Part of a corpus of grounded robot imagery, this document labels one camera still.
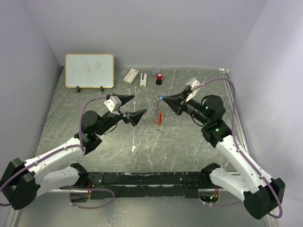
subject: whiteboard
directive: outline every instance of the whiteboard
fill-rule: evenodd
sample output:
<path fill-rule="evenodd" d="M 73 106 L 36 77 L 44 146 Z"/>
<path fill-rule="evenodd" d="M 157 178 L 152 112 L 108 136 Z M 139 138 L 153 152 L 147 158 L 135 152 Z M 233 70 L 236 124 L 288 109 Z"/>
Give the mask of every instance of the whiteboard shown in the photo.
<path fill-rule="evenodd" d="M 68 88 L 112 88 L 112 54 L 68 53 L 65 55 L 65 86 Z"/>

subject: white box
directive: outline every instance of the white box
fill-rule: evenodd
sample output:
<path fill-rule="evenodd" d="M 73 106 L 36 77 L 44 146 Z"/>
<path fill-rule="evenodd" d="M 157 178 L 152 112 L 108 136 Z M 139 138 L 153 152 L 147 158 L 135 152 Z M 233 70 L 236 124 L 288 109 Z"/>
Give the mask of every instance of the white box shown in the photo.
<path fill-rule="evenodd" d="M 134 80 L 137 78 L 138 76 L 138 70 L 135 69 L 131 69 L 129 70 L 128 74 L 126 75 L 126 77 L 123 79 L 123 81 L 125 81 L 127 84 L 132 85 Z"/>

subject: scratched metal surface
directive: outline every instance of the scratched metal surface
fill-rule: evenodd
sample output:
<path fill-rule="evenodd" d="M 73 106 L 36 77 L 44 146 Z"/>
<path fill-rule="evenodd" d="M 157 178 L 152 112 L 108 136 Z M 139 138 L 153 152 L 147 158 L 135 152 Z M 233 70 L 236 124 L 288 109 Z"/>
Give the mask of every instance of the scratched metal surface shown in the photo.
<path fill-rule="evenodd" d="M 67 192 L 46 193 L 22 209 L 15 227 L 267 227 L 238 204 L 227 208 L 203 206 L 198 199 L 183 197 L 117 198 L 97 210 L 69 205 Z M 220 192 L 220 204 L 236 197 Z M 107 202 L 89 201 L 90 206 Z"/>
<path fill-rule="evenodd" d="M 146 88 L 140 87 L 139 77 L 132 86 L 125 84 L 123 78 L 127 72 L 125 69 L 115 69 L 115 86 L 113 89 L 106 89 L 104 93 L 113 91 L 117 94 L 134 94 L 135 99 L 123 106 L 122 110 L 136 111 L 146 108 L 147 113 L 136 128 L 120 122 L 114 131 L 102 136 L 103 142 L 96 150 L 80 159 L 71 160 L 66 166 L 79 162 L 91 172 L 199 171 L 207 164 L 216 162 L 227 171 L 235 171 L 229 161 L 203 139 L 199 127 L 187 114 L 177 117 L 161 102 L 162 125 L 159 127 L 153 122 L 153 105 L 158 95 L 179 93 L 185 88 L 187 79 L 196 77 L 200 82 L 207 81 L 222 76 L 220 71 L 162 70 L 163 84 L 158 86 L 150 70 L 141 70 L 140 72 L 148 73 Z M 216 81 L 206 85 L 194 99 L 200 101 L 210 94 L 222 97 L 226 108 L 223 119 L 230 125 L 232 111 L 225 82 Z M 62 74 L 36 156 L 73 137 L 78 129 L 79 113 L 83 104 L 98 95 L 98 89 L 82 89 L 77 93 L 75 89 L 66 88 Z M 102 101 L 89 104 L 87 110 L 94 110 L 100 115 L 107 111 Z"/>

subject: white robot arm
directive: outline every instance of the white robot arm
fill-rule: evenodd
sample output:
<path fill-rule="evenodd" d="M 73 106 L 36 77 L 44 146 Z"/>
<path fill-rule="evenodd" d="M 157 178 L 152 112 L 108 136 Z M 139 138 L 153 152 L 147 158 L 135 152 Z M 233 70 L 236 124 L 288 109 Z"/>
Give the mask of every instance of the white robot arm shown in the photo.
<path fill-rule="evenodd" d="M 277 206 L 281 206 L 285 184 L 273 179 L 245 151 L 231 129 L 222 120 L 225 113 L 223 101 L 219 96 L 205 96 L 200 103 L 192 98 L 199 85 L 195 78 L 186 83 L 186 89 L 176 95 L 166 96 L 162 100 L 176 113 L 189 114 L 193 121 L 201 126 L 201 132 L 207 142 L 219 150 L 241 175 L 239 179 L 217 164 L 205 168 L 211 183 L 218 185 L 243 201 L 247 211 L 256 219 L 262 218 Z"/>
<path fill-rule="evenodd" d="M 12 160 L 0 180 L 0 192 L 3 192 L 9 205 L 15 210 L 24 208 L 37 196 L 67 185 L 82 186 L 87 182 L 88 173 L 80 164 L 54 171 L 65 163 L 92 152 L 102 142 L 98 137 L 105 134 L 112 127 L 116 127 L 120 120 L 136 126 L 146 109 L 134 113 L 122 112 L 120 107 L 133 99 L 134 96 L 108 94 L 104 104 L 109 109 L 103 116 L 94 111 L 87 111 L 81 119 L 81 135 L 79 133 L 57 148 L 43 155 L 21 162 Z"/>

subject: clear plastic cup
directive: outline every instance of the clear plastic cup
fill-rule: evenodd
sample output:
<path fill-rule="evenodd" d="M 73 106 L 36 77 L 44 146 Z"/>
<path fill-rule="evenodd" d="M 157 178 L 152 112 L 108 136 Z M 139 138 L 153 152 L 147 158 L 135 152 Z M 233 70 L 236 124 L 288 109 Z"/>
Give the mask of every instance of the clear plastic cup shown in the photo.
<path fill-rule="evenodd" d="M 157 74 L 160 72 L 160 68 L 159 68 L 159 66 L 157 66 L 157 65 L 153 65 L 153 66 L 151 67 L 151 70 L 152 70 L 153 75 L 154 75 L 155 77 L 156 77 Z"/>

